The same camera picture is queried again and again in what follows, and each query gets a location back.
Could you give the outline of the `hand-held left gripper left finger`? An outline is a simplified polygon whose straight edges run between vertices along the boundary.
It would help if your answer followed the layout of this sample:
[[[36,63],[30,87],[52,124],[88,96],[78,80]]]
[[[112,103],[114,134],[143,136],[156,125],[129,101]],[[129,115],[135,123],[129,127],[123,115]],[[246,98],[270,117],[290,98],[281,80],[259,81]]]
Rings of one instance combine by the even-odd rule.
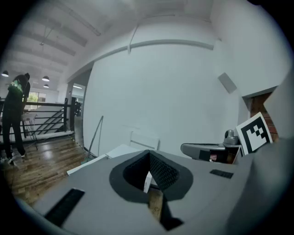
[[[129,202],[111,187],[112,169],[134,157],[135,152],[108,160],[99,160],[60,181],[34,205],[46,213],[72,188],[83,190],[80,199],[62,228],[76,235],[162,235],[163,226],[154,218],[147,204]]]

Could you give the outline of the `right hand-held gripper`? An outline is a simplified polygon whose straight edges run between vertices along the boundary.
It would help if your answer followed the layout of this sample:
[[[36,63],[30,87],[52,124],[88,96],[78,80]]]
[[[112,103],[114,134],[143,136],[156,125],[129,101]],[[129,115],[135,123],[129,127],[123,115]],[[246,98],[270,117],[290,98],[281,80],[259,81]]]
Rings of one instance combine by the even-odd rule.
[[[272,143],[272,137],[261,112],[228,129],[222,143],[183,143],[181,152],[195,160],[238,164],[245,155],[256,152],[260,147]]]

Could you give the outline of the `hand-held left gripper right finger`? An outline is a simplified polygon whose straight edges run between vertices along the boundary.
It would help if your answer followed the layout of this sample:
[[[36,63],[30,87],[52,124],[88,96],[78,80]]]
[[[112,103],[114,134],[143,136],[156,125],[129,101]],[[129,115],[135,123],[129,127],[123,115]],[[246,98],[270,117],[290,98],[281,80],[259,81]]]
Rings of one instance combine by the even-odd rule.
[[[162,222],[151,235],[243,235],[244,213],[240,202],[252,166],[252,157],[238,165],[192,160],[166,153],[149,152],[153,176],[164,194]]]

